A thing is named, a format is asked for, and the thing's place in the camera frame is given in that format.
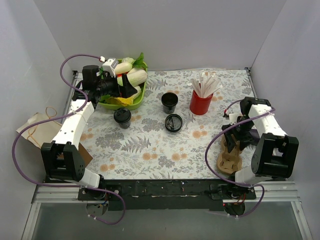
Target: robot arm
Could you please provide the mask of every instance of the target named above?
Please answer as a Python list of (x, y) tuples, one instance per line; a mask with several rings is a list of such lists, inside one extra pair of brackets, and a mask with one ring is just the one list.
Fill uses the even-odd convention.
[[(240, 102), (240, 108), (241, 116), (239, 114), (230, 116), (231, 122), (234, 123), (235, 117), (237, 122), (241, 122), (244, 119), (254, 118), (272, 110), (268, 100), (253, 97), (245, 97)], [(288, 136), (281, 129), (273, 114), (235, 127), (228, 134), (233, 134), (236, 140), (240, 141), (240, 145), (242, 141), (244, 143), (242, 146), (245, 146), (251, 140), (243, 139), (242, 136), (248, 136), (253, 125), (258, 131), (260, 140), (252, 156), (251, 166), (237, 171), (235, 181), (254, 185), (273, 177), (289, 178), (295, 164), (299, 146), (298, 139)]]
[(89, 117), (104, 95), (128, 98), (137, 93), (129, 83), (127, 75), (122, 74), (123, 86), (118, 85), (115, 67), (118, 61), (109, 58), (103, 65), (103, 72), (97, 65), (83, 67), (83, 81), (77, 88), (88, 96), (86, 106), (75, 112), (85, 103), (85, 96), (75, 92), (72, 97), (69, 113), (74, 115), (65, 119), (60, 131), (50, 143), (45, 142), (41, 147), (41, 155), (47, 176), (82, 186), (98, 188), (103, 177), (86, 169), (85, 162), (79, 153), (79, 141)]

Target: white wall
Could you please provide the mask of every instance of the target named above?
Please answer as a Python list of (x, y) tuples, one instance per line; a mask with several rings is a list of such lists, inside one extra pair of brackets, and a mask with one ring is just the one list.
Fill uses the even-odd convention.
[(251, 67), (285, 1), (34, 0), (66, 58), (144, 52), (152, 70)]
[[(32, 0), (0, 0), (0, 239), (21, 239), (35, 185), (16, 171), (11, 147), (16, 129), (53, 106), (61, 114), (68, 87), (61, 81), (64, 57)], [(71, 79), (72, 71), (66, 67)], [(21, 139), (17, 159), (35, 180), (45, 175), (40, 151)]]
[(287, 0), (252, 67), (261, 98), (299, 140), (293, 178), (313, 235), (320, 239), (320, 2)]

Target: disposable coffee cup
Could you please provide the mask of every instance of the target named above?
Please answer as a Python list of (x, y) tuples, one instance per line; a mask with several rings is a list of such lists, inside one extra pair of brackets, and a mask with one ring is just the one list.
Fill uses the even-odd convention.
[(131, 124), (131, 112), (125, 108), (118, 108), (113, 114), (114, 120), (119, 124), (120, 128), (127, 129)]
[(178, 103), (178, 96), (173, 92), (167, 92), (162, 95), (161, 102), (163, 104), (163, 111), (166, 114), (173, 114)]

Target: yellow item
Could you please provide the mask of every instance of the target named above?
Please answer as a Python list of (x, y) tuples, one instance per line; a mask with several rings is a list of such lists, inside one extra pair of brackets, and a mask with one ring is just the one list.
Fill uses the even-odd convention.
[(131, 105), (134, 103), (134, 100), (141, 94), (141, 88), (139, 86), (134, 87), (138, 92), (131, 97), (123, 98), (123, 97), (109, 97), (106, 99), (107, 104), (114, 104), (114, 105), (122, 105), (124, 107)]

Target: red cup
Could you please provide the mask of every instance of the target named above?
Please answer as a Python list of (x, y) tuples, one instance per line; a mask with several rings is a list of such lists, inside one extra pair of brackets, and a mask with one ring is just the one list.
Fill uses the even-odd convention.
[(192, 98), (190, 102), (190, 110), (196, 115), (203, 115), (208, 112), (211, 99), (214, 94), (211, 94), (207, 98), (199, 97), (195, 91), (192, 93)]

